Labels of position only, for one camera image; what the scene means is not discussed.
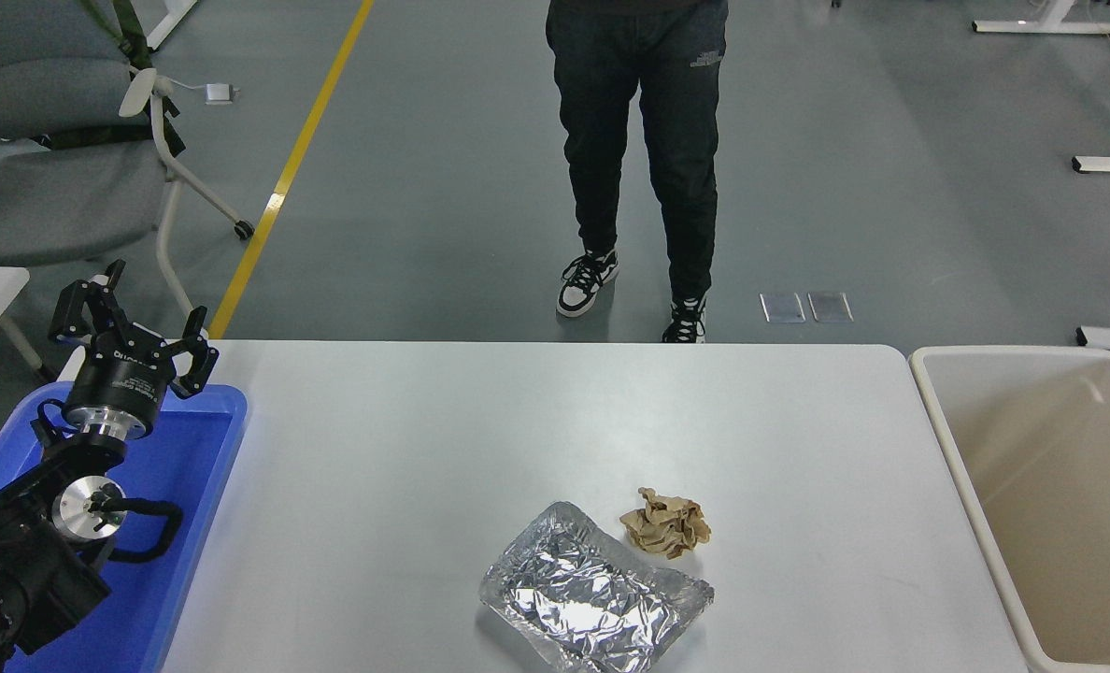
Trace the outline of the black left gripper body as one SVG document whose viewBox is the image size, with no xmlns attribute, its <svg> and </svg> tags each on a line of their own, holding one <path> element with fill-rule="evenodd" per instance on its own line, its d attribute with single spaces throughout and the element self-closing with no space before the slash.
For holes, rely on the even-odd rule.
<svg viewBox="0 0 1110 673">
<path fill-rule="evenodd" d="M 167 345 L 145 325 L 110 329 L 91 336 L 85 361 L 69 392 L 61 416 L 69 426 L 118 425 L 115 436 L 152 434 L 155 419 L 174 376 L 174 366 L 154 352 Z"/>
</svg>

